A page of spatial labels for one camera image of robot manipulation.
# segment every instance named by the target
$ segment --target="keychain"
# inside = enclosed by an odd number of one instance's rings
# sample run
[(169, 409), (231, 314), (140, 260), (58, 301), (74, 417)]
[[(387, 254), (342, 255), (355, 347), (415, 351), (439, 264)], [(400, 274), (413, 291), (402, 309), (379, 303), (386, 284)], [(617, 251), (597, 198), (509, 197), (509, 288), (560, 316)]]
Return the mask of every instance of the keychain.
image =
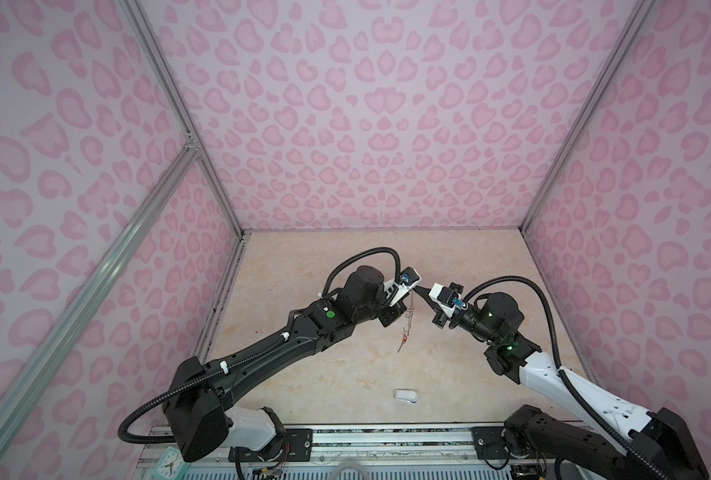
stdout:
[(401, 345), (399, 346), (399, 351), (403, 348), (403, 344), (408, 340), (408, 331), (411, 330), (411, 317), (414, 316), (414, 291), (409, 293), (408, 297), (408, 309), (406, 309), (406, 325), (404, 325), (403, 338), (401, 339)]

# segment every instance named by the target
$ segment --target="robotic arm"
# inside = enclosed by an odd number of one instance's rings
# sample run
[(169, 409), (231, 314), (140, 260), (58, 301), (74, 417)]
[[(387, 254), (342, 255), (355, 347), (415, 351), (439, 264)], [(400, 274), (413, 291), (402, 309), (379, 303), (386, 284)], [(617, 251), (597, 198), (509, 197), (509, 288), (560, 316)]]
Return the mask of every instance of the robotic arm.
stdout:
[[(385, 281), (373, 267), (360, 266), (342, 288), (329, 292), (340, 271), (368, 255), (387, 253), (395, 259), (395, 277)], [(685, 422), (666, 408), (657, 414), (627, 402), (567, 370), (558, 354), (552, 314), (539, 286), (520, 276), (482, 283), (460, 298), (463, 287), (418, 286), (421, 277), (400, 268), (398, 254), (375, 248), (355, 255), (332, 271), (320, 298), (289, 314), (284, 328), (233, 355), (202, 365), (196, 357), (175, 372), (170, 390), (150, 400), (121, 422), (118, 436), (132, 443), (176, 442), (186, 462), (216, 447), (244, 447), (270, 460), (281, 450), (286, 433), (270, 408), (249, 410), (235, 403), (262, 381), (306, 356), (315, 355), (351, 336), (358, 323), (379, 318), (387, 327), (405, 311), (405, 296), (414, 290), (435, 311), (443, 328), (460, 326), (488, 344), (485, 356), (498, 375), (540, 392), (585, 421), (598, 433), (570, 426), (522, 406), (504, 423), (503, 437), (512, 456), (551, 452), (603, 475), (608, 480), (703, 480), (707, 470)], [(523, 313), (507, 293), (483, 293), (505, 281), (529, 285), (545, 309), (553, 355), (523, 337)], [(162, 405), (172, 436), (136, 436), (129, 426), (145, 412)]]

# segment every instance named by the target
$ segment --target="pink leopard print wallpaper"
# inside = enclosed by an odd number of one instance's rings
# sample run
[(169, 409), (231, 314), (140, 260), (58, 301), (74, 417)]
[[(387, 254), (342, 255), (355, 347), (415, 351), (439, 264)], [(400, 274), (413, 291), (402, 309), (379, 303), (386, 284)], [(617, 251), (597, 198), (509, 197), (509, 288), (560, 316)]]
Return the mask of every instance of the pink leopard print wallpaper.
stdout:
[[(233, 241), (197, 165), (164, 208), (0, 462), (0, 480), (129, 478), (117, 437), (193, 354)], [(161, 425), (157, 408), (132, 427)]]
[(113, 0), (0, 2), (0, 398), (184, 144)]
[(602, 385), (711, 471), (711, 2), (663, 3), (527, 241)]
[(143, 0), (245, 228), (516, 226), (634, 0)]

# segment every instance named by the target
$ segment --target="pink patterned wall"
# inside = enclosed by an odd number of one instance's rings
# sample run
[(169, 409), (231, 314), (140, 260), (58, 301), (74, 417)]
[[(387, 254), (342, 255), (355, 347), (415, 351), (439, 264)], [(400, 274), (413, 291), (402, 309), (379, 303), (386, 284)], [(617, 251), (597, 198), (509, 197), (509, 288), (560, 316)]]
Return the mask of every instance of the pink patterned wall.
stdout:
[(113, 0), (0, 1), (0, 398), (184, 144)]
[(242, 225), (519, 225), (634, 0), (143, 0)]
[(711, 2), (663, 3), (527, 240), (604, 387), (711, 471)]
[[(141, 447), (118, 440), (118, 425), (193, 354), (232, 244), (194, 165), (5, 453), (0, 480), (128, 476)], [(156, 409), (132, 432), (163, 420)]]

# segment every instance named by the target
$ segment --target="black mounting plate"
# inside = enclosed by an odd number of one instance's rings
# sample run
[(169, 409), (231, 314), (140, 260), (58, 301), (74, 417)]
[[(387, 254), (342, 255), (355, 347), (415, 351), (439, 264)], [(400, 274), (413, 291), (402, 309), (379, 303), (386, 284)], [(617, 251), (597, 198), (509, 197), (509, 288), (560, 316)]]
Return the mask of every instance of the black mounting plate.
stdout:
[[(310, 461), (310, 451), (312, 449), (312, 430), (310, 428), (287, 428), (286, 435), (284, 436), (284, 442), (289, 443), (289, 457), (286, 459), (288, 462), (309, 462)], [(230, 462), (235, 462), (236, 454), (235, 448), (230, 449), (227, 459)], [(269, 463), (278, 462), (280, 457), (274, 458), (274, 460), (262, 460), (257, 456), (255, 452), (251, 450), (244, 449), (241, 452), (241, 462), (246, 463)]]
[[(472, 427), (470, 429), (473, 434), (473, 446), (478, 460), (504, 460), (510, 456), (507, 450), (504, 449), (504, 440), (502, 439), (503, 427)], [(555, 455), (546, 452), (540, 452), (540, 458), (544, 453), (545, 458), (555, 458)], [(527, 458), (536, 458), (532, 453)]]

